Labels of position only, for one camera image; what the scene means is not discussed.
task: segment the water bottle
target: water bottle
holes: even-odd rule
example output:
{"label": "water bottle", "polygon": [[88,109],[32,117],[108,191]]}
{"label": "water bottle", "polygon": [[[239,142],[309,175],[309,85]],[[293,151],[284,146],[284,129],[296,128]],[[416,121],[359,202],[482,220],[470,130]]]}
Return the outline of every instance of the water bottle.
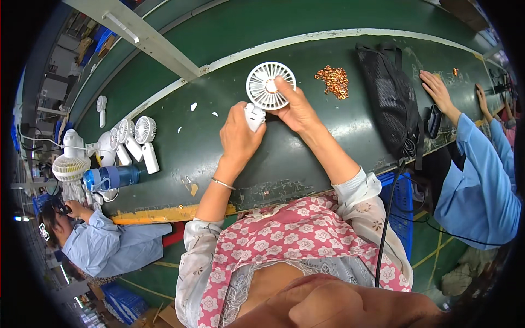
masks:
{"label": "water bottle", "polygon": [[82,179],[88,190],[106,192],[109,189],[134,185],[139,182],[139,169],[133,165],[105,166],[84,172]]}

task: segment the pink floral apron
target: pink floral apron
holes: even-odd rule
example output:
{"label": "pink floral apron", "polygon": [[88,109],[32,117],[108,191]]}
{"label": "pink floral apron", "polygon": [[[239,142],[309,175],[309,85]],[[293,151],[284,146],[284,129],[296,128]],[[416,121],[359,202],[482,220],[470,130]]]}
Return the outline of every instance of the pink floral apron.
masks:
{"label": "pink floral apron", "polygon": [[[377,245],[358,237],[334,212],[338,207],[334,197],[331,192],[256,210],[224,229],[217,240],[198,327],[219,326],[232,273],[246,264],[358,256],[375,275]],[[386,255],[381,263],[380,284],[385,289],[410,291],[407,279]]]}

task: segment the blue work shirt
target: blue work shirt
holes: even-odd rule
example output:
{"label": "blue work shirt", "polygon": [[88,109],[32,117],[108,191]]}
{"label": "blue work shirt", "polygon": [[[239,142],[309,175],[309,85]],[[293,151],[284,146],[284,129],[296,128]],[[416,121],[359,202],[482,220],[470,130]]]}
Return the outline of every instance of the blue work shirt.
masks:
{"label": "blue work shirt", "polygon": [[[498,121],[492,120],[490,134],[496,149],[473,121],[461,114],[456,144],[467,157],[465,166],[462,172],[451,161],[434,217],[451,234],[505,244],[518,231],[521,199],[515,194],[512,149]],[[496,247],[460,240],[477,249]]]}
{"label": "blue work shirt", "polygon": [[170,224],[118,226],[96,210],[89,224],[73,227],[62,252],[92,277],[116,276],[162,258],[162,236],[171,230]]}

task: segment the silver bangle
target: silver bangle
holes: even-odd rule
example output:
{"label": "silver bangle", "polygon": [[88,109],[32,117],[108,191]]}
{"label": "silver bangle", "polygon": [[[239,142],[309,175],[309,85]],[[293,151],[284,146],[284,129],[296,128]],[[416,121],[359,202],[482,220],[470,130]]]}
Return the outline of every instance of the silver bangle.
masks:
{"label": "silver bangle", "polygon": [[225,186],[226,188],[229,188],[231,190],[236,190],[235,188],[233,188],[232,186],[228,186],[227,184],[225,184],[224,182],[220,182],[219,180],[217,180],[216,178],[212,177],[212,181],[215,182],[215,183],[218,183],[220,185],[223,185]]}

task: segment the copper coil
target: copper coil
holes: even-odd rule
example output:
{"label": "copper coil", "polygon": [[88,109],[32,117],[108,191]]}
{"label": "copper coil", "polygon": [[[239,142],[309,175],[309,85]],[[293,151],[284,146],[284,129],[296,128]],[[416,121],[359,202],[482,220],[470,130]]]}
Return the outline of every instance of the copper coil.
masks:
{"label": "copper coil", "polygon": [[337,99],[343,100],[348,97],[348,78],[344,68],[331,68],[327,65],[324,69],[317,72],[316,79],[322,78],[327,88],[324,93],[332,92]]}

